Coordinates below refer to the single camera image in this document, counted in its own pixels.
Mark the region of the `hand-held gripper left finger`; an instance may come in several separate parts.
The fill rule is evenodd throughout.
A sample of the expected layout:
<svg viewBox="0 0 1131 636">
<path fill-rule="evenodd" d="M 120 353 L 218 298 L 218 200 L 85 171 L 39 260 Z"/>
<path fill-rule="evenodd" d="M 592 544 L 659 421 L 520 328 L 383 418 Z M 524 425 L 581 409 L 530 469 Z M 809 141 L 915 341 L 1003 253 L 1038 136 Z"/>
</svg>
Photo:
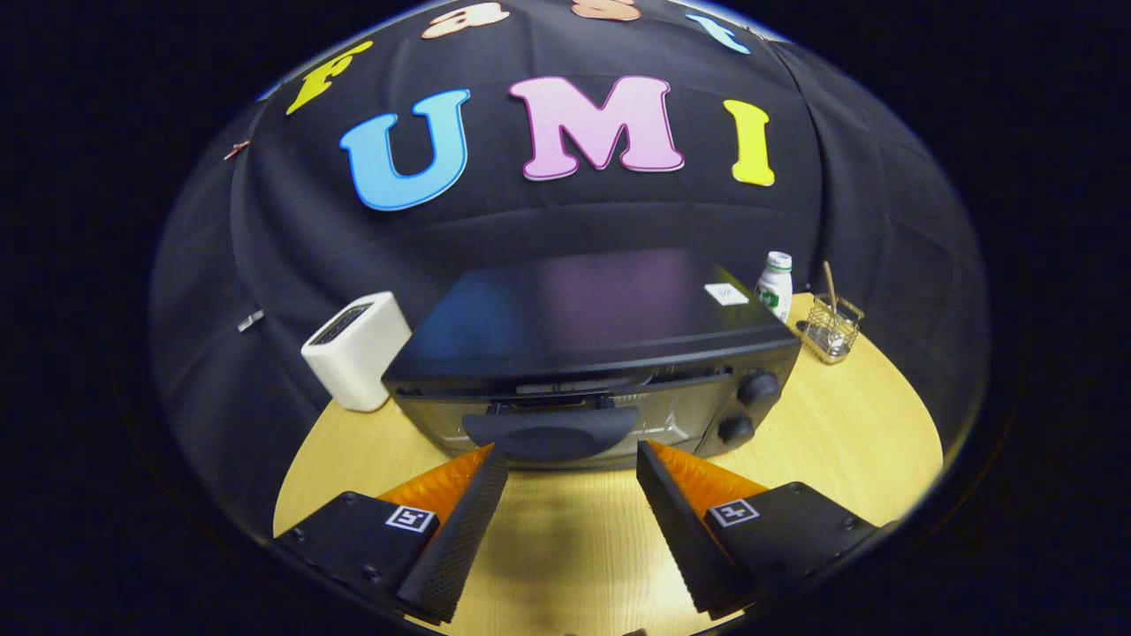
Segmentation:
<svg viewBox="0 0 1131 636">
<path fill-rule="evenodd" d="M 385 495 L 336 495 L 271 545 L 371 610 L 450 624 L 508 476 L 489 442 Z"/>
</svg>

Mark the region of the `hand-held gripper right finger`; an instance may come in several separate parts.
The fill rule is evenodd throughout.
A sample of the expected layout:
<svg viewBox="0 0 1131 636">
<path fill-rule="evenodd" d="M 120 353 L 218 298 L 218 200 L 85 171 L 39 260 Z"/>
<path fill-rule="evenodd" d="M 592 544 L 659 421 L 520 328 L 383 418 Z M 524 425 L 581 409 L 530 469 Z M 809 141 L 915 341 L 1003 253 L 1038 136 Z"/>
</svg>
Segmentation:
<svg viewBox="0 0 1131 636">
<path fill-rule="evenodd" d="M 884 538 L 808 483 L 768 488 L 654 440 L 638 444 L 634 478 L 696 611 L 713 619 L 775 609 Z"/>
</svg>

